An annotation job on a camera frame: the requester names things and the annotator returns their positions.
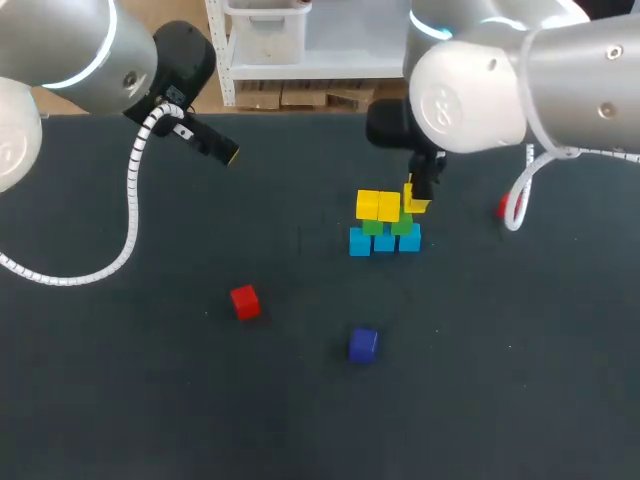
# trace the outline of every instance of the white coiled cable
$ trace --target white coiled cable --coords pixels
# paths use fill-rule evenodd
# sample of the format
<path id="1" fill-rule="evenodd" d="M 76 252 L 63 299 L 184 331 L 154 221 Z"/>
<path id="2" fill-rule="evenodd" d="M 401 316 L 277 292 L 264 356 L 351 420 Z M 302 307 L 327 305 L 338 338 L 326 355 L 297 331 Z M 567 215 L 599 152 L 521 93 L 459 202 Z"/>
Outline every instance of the white coiled cable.
<path id="1" fill-rule="evenodd" d="M 534 147 L 533 145 L 527 145 L 527 167 L 522 174 L 520 174 L 520 177 L 518 177 L 511 188 L 504 212 L 504 224 L 512 232 L 518 230 L 524 221 L 524 217 L 527 213 L 527 207 L 529 205 L 529 196 L 531 194 L 531 185 L 533 183 L 534 175 L 554 160 L 578 158 L 583 153 L 594 153 L 620 158 L 634 163 L 638 163 L 640 161 L 640 155 L 631 153 L 590 150 L 587 148 L 575 147 L 558 147 L 554 144 L 553 140 L 551 140 L 542 125 L 542 121 L 538 115 L 538 110 L 536 109 L 531 88 L 529 86 L 529 55 L 536 35 L 539 32 L 540 30 L 530 32 L 522 44 L 520 63 L 518 65 L 518 80 L 520 86 L 520 101 L 522 102 L 529 126 L 537 140 L 547 151 L 533 160 L 533 157 L 535 156 Z"/>
<path id="2" fill-rule="evenodd" d="M 140 170 L 140 161 L 142 159 L 142 153 L 144 152 L 147 140 L 151 131 L 158 123 L 158 121 L 165 115 L 171 115 L 178 119 L 184 119 L 184 112 L 178 106 L 163 103 L 159 107 L 155 108 L 146 120 L 143 122 L 142 127 L 138 131 L 138 137 L 131 150 L 131 156 L 129 157 L 129 171 L 127 174 L 127 202 L 129 206 L 129 226 L 127 229 L 127 239 L 124 247 L 110 265 L 102 270 L 92 273 L 91 275 L 84 275 L 82 277 L 50 277 L 48 275 L 42 275 L 36 273 L 24 266 L 11 260 L 5 254 L 0 253 L 0 265 L 6 267 L 11 272 L 21 277 L 26 278 L 32 282 L 41 283 L 44 285 L 51 285 L 55 287 L 74 287 L 77 285 L 87 285 L 89 283 L 95 283 L 100 280 L 113 275 L 120 270 L 122 266 L 129 260 L 133 249 L 136 246 L 136 240 L 138 238 L 138 173 Z"/>

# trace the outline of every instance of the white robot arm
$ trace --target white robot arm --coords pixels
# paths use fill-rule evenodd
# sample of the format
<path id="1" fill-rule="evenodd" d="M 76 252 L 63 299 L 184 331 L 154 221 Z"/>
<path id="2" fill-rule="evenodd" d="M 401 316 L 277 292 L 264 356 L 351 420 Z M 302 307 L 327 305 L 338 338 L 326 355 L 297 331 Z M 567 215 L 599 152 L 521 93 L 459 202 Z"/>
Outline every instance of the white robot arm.
<path id="1" fill-rule="evenodd" d="M 413 139 L 385 134 L 388 125 L 376 122 L 393 106 L 375 104 L 369 137 L 416 152 L 413 163 L 426 165 L 412 170 L 417 198 L 432 198 L 443 168 L 433 166 L 437 150 L 538 141 L 547 153 L 534 161 L 527 148 L 527 169 L 507 203 L 505 225 L 517 230 L 531 179 L 550 161 L 583 152 L 640 160 L 627 153 L 640 152 L 640 16 L 590 22 L 571 0 L 414 0 L 410 20 L 409 97 L 396 116 L 408 118 Z"/>
<path id="2" fill-rule="evenodd" d="M 157 66 L 153 38 L 114 0 L 0 0 L 0 192 L 40 150 L 30 87 L 120 113 L 149 91 Z"/>
<path id="3" fill-rule="evenodd" d="M 118 257 L 78 277 L 36 273 L 0 252 L 0 266 L 33 282 L 97 282 L 129 259 L 138 233 L 137 181 L 153 132 L 172 131 L 199 153 L 228 165 L 238 146 L 199 123 L 187 108 L 215 70 L 211 43 L 186 22 L 152 37 L 116 0 L 0 0 L 0 192 L 18 182 L 40 150 L 42 126 L 31 97 L 43 86 L 89 113 L 120 113 L 139 123 L 127 172 L 128 232 Z"/>

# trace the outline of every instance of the shelf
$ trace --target shelf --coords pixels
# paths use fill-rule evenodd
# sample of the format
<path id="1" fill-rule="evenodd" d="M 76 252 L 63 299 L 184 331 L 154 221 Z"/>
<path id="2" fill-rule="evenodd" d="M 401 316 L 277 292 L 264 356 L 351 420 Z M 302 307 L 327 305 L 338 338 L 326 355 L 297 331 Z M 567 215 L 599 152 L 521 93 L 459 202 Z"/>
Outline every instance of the shelf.
<path id="1" fill-rule="evenodd" d="M 233 56 L 233 80 L 400 78 L 407 38 L 408 0 L 314 0 L 305 61 L 247 65 Z M 230 46 L 233 46 L 234 34 Z"/>

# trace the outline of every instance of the block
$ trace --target block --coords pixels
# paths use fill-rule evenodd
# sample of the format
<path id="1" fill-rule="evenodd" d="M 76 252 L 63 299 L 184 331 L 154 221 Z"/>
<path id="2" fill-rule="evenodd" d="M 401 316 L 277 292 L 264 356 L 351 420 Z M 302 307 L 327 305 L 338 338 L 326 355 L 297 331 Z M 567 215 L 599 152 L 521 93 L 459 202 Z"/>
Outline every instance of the block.
<path id="1" fill-rule="evenodd" d="M 373 237 L 373 251 L 379 253 L 393 253 L 396 251 L 396 237 L 391 234 L 391 228 L 388 225 L 384 226 L 384 231 L 381 235 Z"/>
<path id="2" fill-rule="evenodd" d="M 409 235 L 403 235 L 398 241 L 398 251 L 403 253 L 416 253 L 420 251 L 422 245 L 422 233 L 420 224 L 414 223 Z"/>
<path id="3" fill-rule="evenodd" d="M 356 218 L 358 220 L 378 220 L 378 204 L 380 192 L 358 190 L 356 200 Z"/>
<path id="4" fill-rule="evenodd" d="M 363 220 L 362 231 L 365 235 L 381 235 L 384 231 L 384 223 L 378 220 Z"/>
<path id="5" fill-rule="evenodd" d="M 392 235 L 409 235 L 413 228 L 413 215 L 406 213 L 404 208 L 400 210 L 400 220 L 391 224 Z"/>
<path id="6" fill-rule="evenodd" d="M 238 320 L 249 320 L 260 315 L 260 302 L 251 285 L 233 290 L 231 300 L 236 309 Z"/>
<path id="7" fill-rule="evenodd" d="M 368 328 L 356 328 L 349 341 L 349 361 L 366 365 L 376 359 L 378 332 Z"/>
<path id="8" fill-rule="evenodd" d="M 498 205 L 498 208 L 496 208 L 496 217 L 498 217 L 500 220 L 504 220 L 504 214 L 507 211 L 507 202 L 509 201 L 510 193 L 511 192 L 502 197 L 502 200 L 500 200 L 500 205 Z M 518 215 L 518 212 L 520 211 L 520 203 L 522 203 L 522 194 L 520 194 L 520 196 L 518 197 L 518 201 L 516 202 L 516 215 Z"/>
<path id="9" fill-rule="evenodd" d="M 352 257 L 371 255 L 371 236 L 365 235 L 359 227 L 353 227 L 349 230 L 349 255 Z"/>
<path id="10" fill-rule="evenodd" d="M 404 211 L 407 213 L 426 213 L 431 200 L 416 200 L 413 198 L 411 183 L 404 184 Z"/>
<path id="11" fill-rule="evenodd" d="M 378 220 L 396 223 L 400 220 L 400 200 L 402 195 L 396 192 L 380 192 Z"/>

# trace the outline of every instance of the cyan block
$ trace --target cyan block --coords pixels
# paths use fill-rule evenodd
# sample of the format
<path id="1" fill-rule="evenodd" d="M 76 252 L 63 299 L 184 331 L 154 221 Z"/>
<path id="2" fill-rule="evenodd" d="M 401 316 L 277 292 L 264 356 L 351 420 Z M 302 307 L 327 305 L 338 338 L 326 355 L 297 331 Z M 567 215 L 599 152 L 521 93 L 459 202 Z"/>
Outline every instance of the cyan block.
<path id="1" fill-rule="evenodd" d="M 371 236 L 365 235 L 360 227 L 349 230 L 349 255 L 368 257 L 371 255 Z"/>
<path id="2" fill-rule="evenodd" d="M 396 251 L 396 236 L 391 234 L 389 225 L 384 226 L 382 235 L 373 237 L 373 251 L 392 253 Z"/>
<path id="3" fill-rule="evenodd" d="M 398 242 L 398 251 L 404 253 L 416 253 L 420 251 L 422 246 L 422 233 L 420 231 L 420 224 L 414 223 L 411 233 L 409 235 L 403 235 Z"/>
<path id="4" fill-rule="evenodd" d="M 356 328 L 349 342 L 349 361 L 367 364 L 376 359 L 378 351 L 378 332 L 367 328 Z"/>

